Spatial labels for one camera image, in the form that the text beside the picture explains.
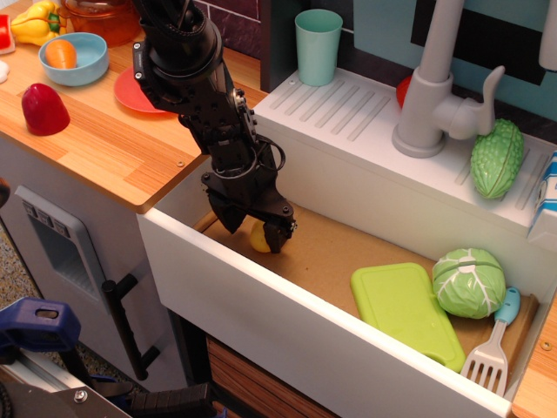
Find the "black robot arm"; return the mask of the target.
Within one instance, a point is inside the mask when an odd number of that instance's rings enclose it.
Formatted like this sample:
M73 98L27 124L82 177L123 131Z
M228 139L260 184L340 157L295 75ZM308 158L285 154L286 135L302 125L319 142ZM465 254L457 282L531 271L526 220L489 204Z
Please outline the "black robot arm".
M265 242L279 253L296 227L276 187L284 151L256 131L254 112L235 87L217 26L192 1L136 1L145 39L133 52L135 79L158 110L178 116L201 153L211 209L230 233L246 216L263 223Z

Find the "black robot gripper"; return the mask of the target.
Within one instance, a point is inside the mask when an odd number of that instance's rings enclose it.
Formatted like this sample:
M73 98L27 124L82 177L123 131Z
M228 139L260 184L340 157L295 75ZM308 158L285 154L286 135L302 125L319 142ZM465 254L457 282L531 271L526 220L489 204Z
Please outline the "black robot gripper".
M248 154L246 162L232 155L213 155L211 170L202 176L211 209L223 227L234 234L246 216L264 221L265 242L280 253L292 237L293 208L276 187L279 167L273 152Z

